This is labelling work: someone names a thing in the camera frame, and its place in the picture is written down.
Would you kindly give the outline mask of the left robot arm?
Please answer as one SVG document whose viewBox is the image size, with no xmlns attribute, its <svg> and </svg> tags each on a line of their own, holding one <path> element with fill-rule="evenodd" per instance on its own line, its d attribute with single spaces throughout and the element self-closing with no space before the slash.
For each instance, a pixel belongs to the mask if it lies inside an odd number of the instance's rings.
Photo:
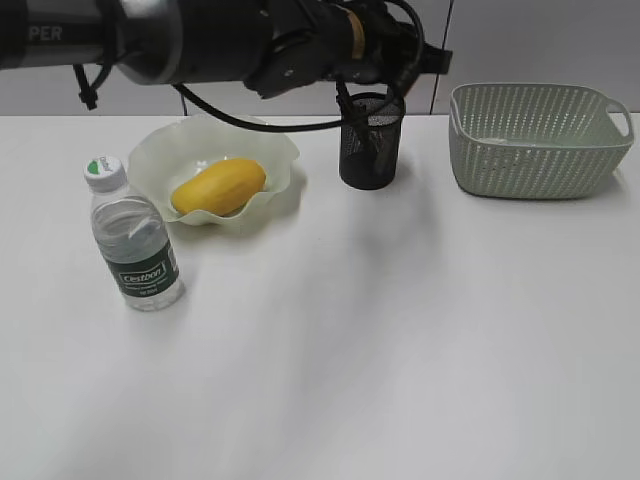
<svg viewBox="0 0 640 480">
<path fill-rule="evenodd" d="M 271 99 L 317 82 L 406 94 L 448 71 L 415 12 L 386 1 L 5 1 L 1 66 L 98 64 L 140 85 L 240 82 Z"/>
</svg>

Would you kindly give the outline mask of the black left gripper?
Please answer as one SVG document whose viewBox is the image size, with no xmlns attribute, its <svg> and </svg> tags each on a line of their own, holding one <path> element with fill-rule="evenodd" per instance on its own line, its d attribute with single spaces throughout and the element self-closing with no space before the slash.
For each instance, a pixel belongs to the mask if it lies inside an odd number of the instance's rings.
<svg viewBox="0 0 640 480">
<path fill-rule="evenodd" d="M 353 53 L 344 78 L 382 84 L 404 97 L 422 75 L 449 73 L 453 52 L 429 44 L 419 14 L 407 1 L 346 1 Z"/>
</svg>

